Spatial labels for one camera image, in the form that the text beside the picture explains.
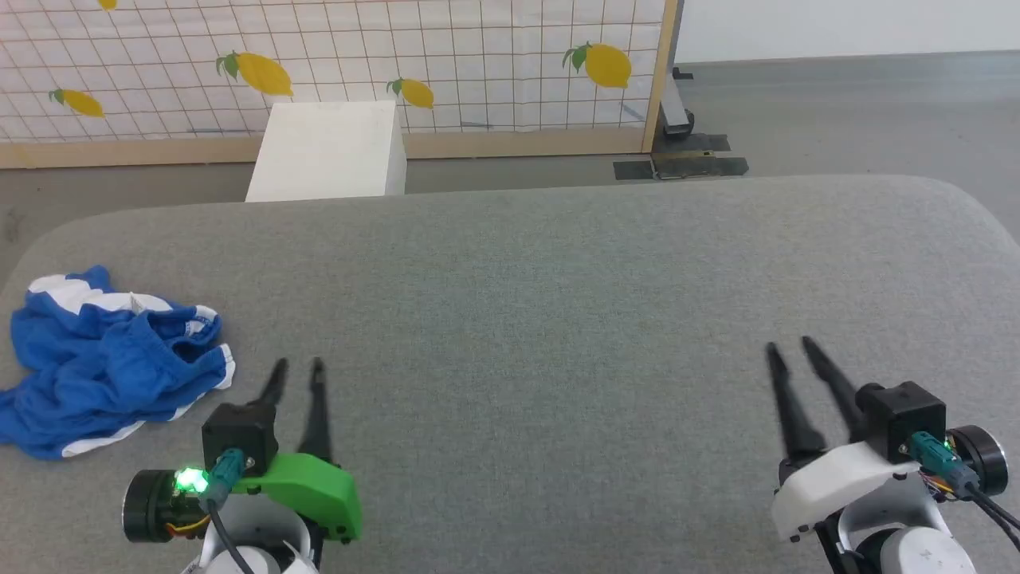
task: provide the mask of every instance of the teal connector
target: teal connector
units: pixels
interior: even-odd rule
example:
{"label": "teal connector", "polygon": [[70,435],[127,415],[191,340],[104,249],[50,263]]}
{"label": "teal connector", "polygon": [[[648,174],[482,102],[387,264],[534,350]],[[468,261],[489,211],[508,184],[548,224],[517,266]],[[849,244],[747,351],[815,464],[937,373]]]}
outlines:
{"label": "teal connector", "polygon": [[977,473],[953,454],[941,440],[930,433],[916,432],[910,436],[910,458],[921,464],[927,471],[941,478],[953,492],[961,499],[969,499],[967,485],[978,486]]}
{"label": "teal connector", "polygon": [[198,498],[199,507],[209,512],[209,503],[217,509],[223,508],[226,497],[245,474],[245,454],[240,449],[227,449],[216,460],[216,466],[209,471],[209,486]]}

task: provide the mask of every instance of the gray felt surface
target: gray felt surface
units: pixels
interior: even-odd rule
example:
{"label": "gray felt surface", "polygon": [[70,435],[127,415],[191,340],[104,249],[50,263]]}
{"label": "gray felt surface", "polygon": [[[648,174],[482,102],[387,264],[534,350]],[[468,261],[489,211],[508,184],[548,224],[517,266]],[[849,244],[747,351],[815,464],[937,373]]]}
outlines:
{"label": "gray felt surface", "polygon": [[[41,238],[0,296],[107,264],[122,290],[225,318],[235,387],[79,459],[0,448],[4,571],[176,574],[197,542],[132,545],[124,488],[200,460],[221,401],[277,357],[329,369],[334,439],[364,539],[324,572],[823,572],[768,509],[780,443],[763,348],[785,351],[830,443],[846,439],[797,348],[859,384],[920,382],[954,425],[1020,451],[1020,249],[973,199],[894,176],[468,192],[100,215]],[[3,384],[19,368],[0,351]],[[1020,487],[1001,498],[1020,510]],[[982,572],[1015,551],[945,509]]]}

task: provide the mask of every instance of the white block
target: white block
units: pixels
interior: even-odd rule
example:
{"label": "white block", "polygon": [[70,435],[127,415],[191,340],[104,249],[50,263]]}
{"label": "white block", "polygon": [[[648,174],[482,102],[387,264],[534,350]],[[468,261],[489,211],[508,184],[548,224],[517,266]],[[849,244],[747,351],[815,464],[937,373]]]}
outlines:
{"label": "white block", "polygon": [[277,103],[245,201],[402,195],[406,174],[395,102]]}

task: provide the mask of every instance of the white grid backdrop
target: white grid backdrop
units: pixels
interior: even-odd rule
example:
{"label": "white grid backdrop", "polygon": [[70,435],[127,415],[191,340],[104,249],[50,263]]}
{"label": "white grid backdrop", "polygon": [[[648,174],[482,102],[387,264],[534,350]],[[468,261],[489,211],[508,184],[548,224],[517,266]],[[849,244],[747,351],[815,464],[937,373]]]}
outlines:
{"label": "white grid backdrop", "polygon": [[[0,0],[0,141],[260,134],[275,101],[398,99],[419,133],[644,126],[663,0]],[[563,53],[602,42],[627,54],[628,87],[597,87]],[[225,73],[231,51],[278,61],[293,97]],[[398,77],[432,109],[388,92]],[[105,117],[49,101],[87,92]]]}

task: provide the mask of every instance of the blue and white fabric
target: blue and white fabric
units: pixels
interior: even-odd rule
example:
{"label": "blue and white fabric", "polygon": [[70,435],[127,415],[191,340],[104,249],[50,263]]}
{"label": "blue and white fabric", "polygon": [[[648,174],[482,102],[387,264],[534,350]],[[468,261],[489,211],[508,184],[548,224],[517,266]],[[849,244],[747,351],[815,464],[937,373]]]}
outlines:
{"label": "blue and white fabric", "polygon": [[65,459],[122,440],[148,421],[177,419],[235,363],[213,310],[118,293],[109,272],[33,280],[11,341],[32,373],[0,392],[0,443]]}

